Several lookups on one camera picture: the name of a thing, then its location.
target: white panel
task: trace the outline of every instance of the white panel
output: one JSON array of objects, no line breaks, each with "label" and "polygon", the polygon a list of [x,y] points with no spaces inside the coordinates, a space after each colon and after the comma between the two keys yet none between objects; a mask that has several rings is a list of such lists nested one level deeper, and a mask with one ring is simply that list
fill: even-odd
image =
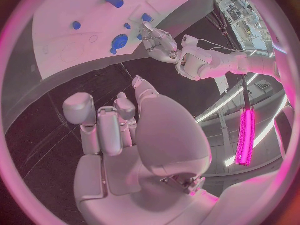
[{"label": "white panel", "polygon": [[[116,8],[105,0],[46,0],[33,18],[33,46],[43,79],[89,61],[112,57],[113,39],[128,36],[117,55],[132,54],[140,45],[140,23],[144,13],[157,26],[188,0],[124,0]],[[73,22],[81,28],[73,29]],[[125,23],[131,25],[128,30]]]}]

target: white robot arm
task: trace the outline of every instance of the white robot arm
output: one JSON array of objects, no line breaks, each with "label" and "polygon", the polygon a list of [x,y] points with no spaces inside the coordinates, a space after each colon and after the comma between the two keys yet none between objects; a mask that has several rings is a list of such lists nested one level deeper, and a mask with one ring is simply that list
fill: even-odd
[{"label": "white robot arm", "polygon": [[224,54],[214,50],[197,47],[198,39],[185,35],[182,51],[178,50],[172,36],[143,22],[143,44],[150,57],[165,63],[176,64],[179,74],[194,81],[206,78],[218,78],[227,72],[245,75],[248,72],[269,75],[277,81],[280,74],[275,58],[247,56],[244,52]]}]

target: black floor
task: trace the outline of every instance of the black floor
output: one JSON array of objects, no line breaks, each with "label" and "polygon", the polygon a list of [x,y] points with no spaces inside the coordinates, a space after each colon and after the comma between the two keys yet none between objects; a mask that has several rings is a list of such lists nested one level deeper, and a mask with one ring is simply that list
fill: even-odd
[{"label": "black floor", "polygon": [[[184,34],[229,47],[224,36],[206,19]],[[178,44],[184,34],[177,37]],[[198,46],[214,47],[205,42],[199,42]],[[214,79],[192,81],[177,74],[174,64],[145,58],[90,72],[53,89],[33,103],[6,134],[11,156],[25,183],[51,212],[68,224],[86,224],[77,210],[73,192],[76,167],[84,154],[80,127],[66,121],[63,102],[77,92],[87,92],[99,109],[113,105],[118,93],[125,92],[136,104],[131,85],[136,75],[152,83],[159,93],[182,104],[195,117],[221,98]],[[229,89],[238,82],[238,77],[231,73],[227,79]],[[1,224],[31,224],[3,185],[0,188],[3,191]]]}]

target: humanoid robot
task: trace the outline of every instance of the humanoid robot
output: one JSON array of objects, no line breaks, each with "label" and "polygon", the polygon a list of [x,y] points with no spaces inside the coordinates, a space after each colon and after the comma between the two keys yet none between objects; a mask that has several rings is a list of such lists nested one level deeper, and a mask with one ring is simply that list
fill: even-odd
[{"label": "humanoid robot", "polygon": [[[188,35],[180,51],[170,34],[146,21],[143,43],[152,58],[176,64],[178,73],[191,80],[227,72],[254,72],[281,80],[274,58],[207,51]],[[88,224],[230,224],[259,199],[276,173],[261,176],[259,182],[250,179],[231,186],[220,199],[203,190],[202,175],[212,155],[201,126],[148,81],[137,76],[132,85],[138,123],[136,108],[124,93],[114,106],[97,112],[87,93],[76,93],[63,104],[66,119],[81,124],[84,156],[77,167],[74,194]]]}]

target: pink light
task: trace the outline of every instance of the pink light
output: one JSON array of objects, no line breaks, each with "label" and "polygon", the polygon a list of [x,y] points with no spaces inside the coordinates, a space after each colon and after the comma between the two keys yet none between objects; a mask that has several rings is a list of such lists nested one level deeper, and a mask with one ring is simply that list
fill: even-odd
[{"label": "pink light", "polygon": [[240,116],[239,139],[235,164],[249,166],[252,160],[255,138],[255,113],[254,109],[246,110]]}]

